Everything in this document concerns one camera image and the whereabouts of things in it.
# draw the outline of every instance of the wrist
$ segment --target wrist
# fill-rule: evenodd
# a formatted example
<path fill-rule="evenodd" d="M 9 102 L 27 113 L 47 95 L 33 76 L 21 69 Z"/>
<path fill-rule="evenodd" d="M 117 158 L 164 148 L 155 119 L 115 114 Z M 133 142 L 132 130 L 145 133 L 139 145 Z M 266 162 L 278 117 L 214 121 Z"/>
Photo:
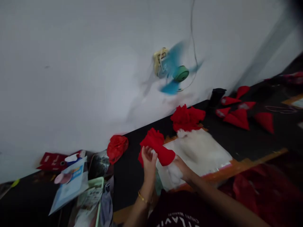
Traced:
<path fill-rule="evenodd" d="M 154 191 L 154 183 L 151 181 L 144 181 L 140 189 L 141 196 L 146 201 L 151 202 L 153 191 Z"/>

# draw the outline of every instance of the red triangle fabric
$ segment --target red triangle fabric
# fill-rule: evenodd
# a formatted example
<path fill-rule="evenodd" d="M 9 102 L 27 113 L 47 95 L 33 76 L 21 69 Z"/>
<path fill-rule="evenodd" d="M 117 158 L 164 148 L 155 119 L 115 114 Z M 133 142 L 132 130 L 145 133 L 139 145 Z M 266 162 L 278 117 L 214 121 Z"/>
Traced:
<path fill-rule="evenodd" d="M 256 102 L 242 102 L 238 105 L 238 109 L 251 109 L 256 104 Z"/>
<path fill-rule="evenodd" d="M 249 86 L 241 86 L 237 90 L 237 96 L 236 99 L 239 99 L 241 96 L 246 94 L 249 91 L 250 87 Z"/>
<path fill-rule="evenodd" d="M 265 130 L 271 134 L 275 133 L 272 113 L 257 113 L 254 118 Z"/>
<path fill-rule="evenodd" d="M 173 150 L 168 150 L 166 147 L 163 146 L 164 143 L 164 136 L 154 128 L 151 128 L 145 138 L 141 141 L 141 150 L 139 153 L 138 160 L 141 163 L 143 168 L 143 159 L 142 159 L 142 147 L 149 146 L 155 150 L 158 154 L 159 162 L 162 166 L 167 166 L 175 159 L 175 152 Z"/>
<path fill-rule="evenodd" d="M 239 128 L 246 129 L 248 131 L 250 130 L 245 109 L 238 109 L 230 112 L 228 115 L 226 115 L 223 121 L 231 123 Z"/>
<path fill-rule="evenodd" d="M 216 109 L 216 115 L 220 118 L 224 118 L 228 114 L 230 109 L 231 109 L 230 107 L 224 109 Z"/>
<path fill-rule="evenodd" d="M 194 107 L 187 109 L 184 104 L 182 107 L 178 106 L 174 114 L 170 117 L 173 121 L 173 129 L 177 132 L 180 129 L 184 131 L 199 130 L 199 121 L 204 120 L 205 111 Z"/>
<path fill-rule="evenodd" d="M 230 105 L 230 104 L 233 104 L 233 103 L 237 103 L 237 102 L 241 102 L 241 100 L 239 99 L 235 99 L 235 98 L 231 98 L 231 97 L 228 97 L 228 96 L 225 96 L 221 99 L 221 104 L 223 106 L 227 106 L 227 105 Z"/>

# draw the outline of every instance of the blue fan blade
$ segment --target blue fan blade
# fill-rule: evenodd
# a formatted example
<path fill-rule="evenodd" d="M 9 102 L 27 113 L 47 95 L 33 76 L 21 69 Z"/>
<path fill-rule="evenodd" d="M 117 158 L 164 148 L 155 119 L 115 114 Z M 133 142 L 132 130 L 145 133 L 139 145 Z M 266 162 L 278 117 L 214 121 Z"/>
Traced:
<path fill-rule="evenodd" d="M 191 67 L 190 69 L 188 69 L 189 73 L 195 73 L 197 72 L 201 66 L 203 64 L 203 61 L 199 62 L 197 66 Z"/>
<path fill-rule="evenodd" d="M 184 47 L 185 47 L 185 42 L 181 41 L 169 50 L 168 57 L 174 67 L 180 66 L 180 57 L 183 53 Z"/>
<path fill-rule="evenodd" d="M 172 80 L 169 84 L 165 85 L 161 91 L 168 95 L 175 95 L 179 90 L 179 84 L 177 81 Z"/>

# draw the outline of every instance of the power cord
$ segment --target power cord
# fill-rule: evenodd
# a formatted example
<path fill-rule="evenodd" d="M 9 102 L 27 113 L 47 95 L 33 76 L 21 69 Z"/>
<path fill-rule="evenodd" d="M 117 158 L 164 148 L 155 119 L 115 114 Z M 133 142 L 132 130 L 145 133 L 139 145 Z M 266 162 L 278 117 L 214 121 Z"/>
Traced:
<path fill-rule="evenodd" d="M 193 0 L 191 12 L 190 12 L 190 35 L 191 35 L 192 40 L 193 40 L 193 53 L 194 53 L 194 56 L 195 56 L 196 69 L 197 69 L 198 68 L 198 61 L 197 61 L 197 55 L 196 55 L 196 44 L 195 44 L 195 39 L 193 37 L 193 7 L 194 7 L 194 5 L 195 5 L 195 0 Z M 187 89 L 190 85 L 192 85 L 193 81 L 196 78 L 196 75 L 197 75 L 197 70 L 195 70 L 195 75 L 194 75 L 193 80 L 191 81 L 191 83 L 186 88 L 180 89 L 178 91 L 183 91 L 184 89 Z"/>

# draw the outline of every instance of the plastic bag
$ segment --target plastic bag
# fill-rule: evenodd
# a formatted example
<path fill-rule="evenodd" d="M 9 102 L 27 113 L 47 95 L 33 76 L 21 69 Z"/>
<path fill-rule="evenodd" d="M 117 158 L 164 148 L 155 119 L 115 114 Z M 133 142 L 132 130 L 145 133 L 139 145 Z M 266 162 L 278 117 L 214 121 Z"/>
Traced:
<path fill-rule="evenodd" d="M 128 148 L 128 139 L 124 136 L 113 135 L 107 147 L 110 164 L 115 164 Z"/>
<path fill-rule="evenodd" d="M 88 189 L 87 157 L 67 167 L 62 173 L 72 173 L 72 179 L 57 190 L 49 215 Z"/>

